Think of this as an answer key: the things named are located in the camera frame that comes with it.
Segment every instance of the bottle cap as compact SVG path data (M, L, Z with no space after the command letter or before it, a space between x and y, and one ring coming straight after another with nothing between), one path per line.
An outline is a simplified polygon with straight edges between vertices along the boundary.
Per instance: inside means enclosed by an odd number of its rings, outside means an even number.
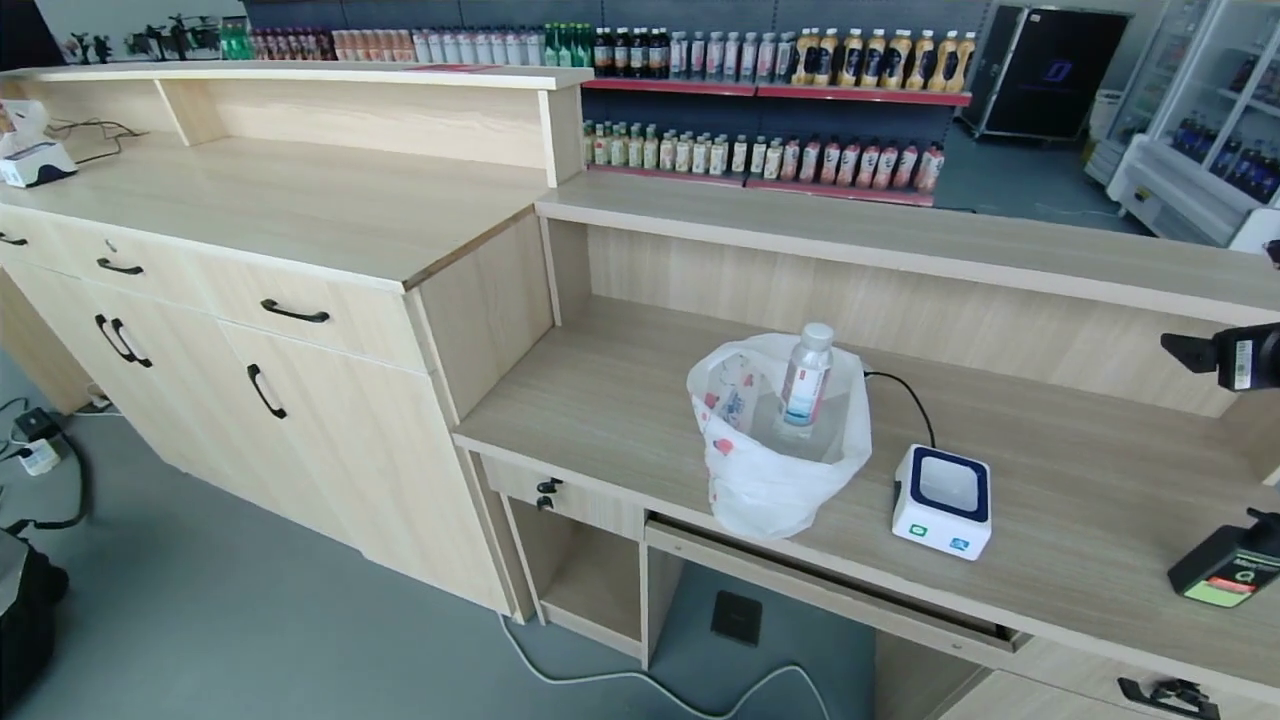
M836 331L826 323L808 323L800 333L800 345L810 350L827 350L836 340Z

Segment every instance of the white device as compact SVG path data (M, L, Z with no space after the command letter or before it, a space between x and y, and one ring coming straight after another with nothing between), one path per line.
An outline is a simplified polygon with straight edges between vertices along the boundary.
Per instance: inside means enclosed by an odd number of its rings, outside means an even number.
M991 468L913 445L895 474L893 534L977 560L991 539Z
M46 140L0 160L0 177L14 187L36 187L76 174L61 142Z
M61 457L58 456L58 451L54 446L49 445L47 439L37 439L36 442L26 447L31 454L26 457L18 456L24 470L31 477L44 475L45 473L54 469Z

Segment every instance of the gray floor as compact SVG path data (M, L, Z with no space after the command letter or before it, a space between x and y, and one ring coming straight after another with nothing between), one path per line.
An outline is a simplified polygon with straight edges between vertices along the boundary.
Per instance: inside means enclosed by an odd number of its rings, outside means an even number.
M0 398L17 395L37 397L0 356ZM635 679L539 682L495 614L178 473L123 419L73 419L70 432L91 461L95 510L84 525L27 533L67 568L73 589L59 606L55 660L14 720L687 716ZM41 492L6 493L0 523L63 518L73 470L56 468ZM718 589L764 603L759 648L709 633ZM559 628L515 630L550 674L639 665ZM694 568L654 675L721 712L795 661L813 674L833 719L869 719L873 642L855 623ZM804 680L788 674L739 717L820 712Z
M946 152L937 208L1151 236L1137 220L1120 218L1120 205L1084 174L1079 145L989 136L979 142L956 123Z

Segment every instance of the drawer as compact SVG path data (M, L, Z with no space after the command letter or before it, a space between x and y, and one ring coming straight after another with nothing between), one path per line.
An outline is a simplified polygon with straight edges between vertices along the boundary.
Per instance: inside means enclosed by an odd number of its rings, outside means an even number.
M52 227L67 259L63 272L187 307L207 307L186 263L195 243L169 243L74 218L58 218Z
M1144 694L1149 694L1156 683L1172 679L1171 675L1152 673L1144 667L1102 657L1082 650L1066 647L1044 638L1034 638L1021 652L1009 670L1028 678L1069 689L1112 705L1120 705L1144 715L1174 717L1166 710L1130 702L1120 691L1119 679L1128 678L1138 683ZM1184 678L1197 682L1196 678ZM1201 685L1224 720L1275 720L1280 717L1280 707L1262 701L1231 694L1212 685Z
M406 370L428 370L403 295L253 255L202 254L193 270L220 318Z
M1020 634L1006 638L998 632L983 633L975 629L977 621L969 626L940 616L927 605L910 603L878 588L859 588L847 578L819 577L809 569L783 564L662 520L649 520L644 541L690 562L988 667L1009 665L1023 639Z
M49 220L31 210L0 206L0 263L63 269L67 259Z
M534 470L493 457L483 457L481 462L485 477L489 478L489 487L502 495L535 506L540 498L545 497L543 509L557 515L634 541L640 541L644 536L643 507L579 486L553 480ZM550 492L540 492L539 486Z
M1146 715L1042 685L1009 673L992 673L979 685L957 698L948 710L931 717L936 720L1144 720Z

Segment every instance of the counter top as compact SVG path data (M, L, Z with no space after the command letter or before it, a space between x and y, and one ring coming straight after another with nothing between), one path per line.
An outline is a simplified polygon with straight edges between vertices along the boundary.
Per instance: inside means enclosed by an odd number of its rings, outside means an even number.
M0 204L329 268L385 290L439 272L547 191L540 169L303 142L168 133ZM114 149L76 129L72 159Z
M698 360L762 328L591 297L457 428L457 445L723 533L685 391ZM1244 509L1275 503L1219 423L855 350L916 389L940 447L992 468L995 532L965 562L890 532L893 473L927 442L906 392L868 382L874 451L814 525L762 547L1062 644L1280 703L1280 592L1235 610L1179 597L1165 570Z
M1098 300L1225 324L1280 322L1261 256L951 210L582 173L547 218Z
M508 90L561 90L595 77L590 68L493 65L476 72L433 70L422 63L338 63L316 60L191 60L27 68L0 81L83 82L111 79L285 79L436 85Z

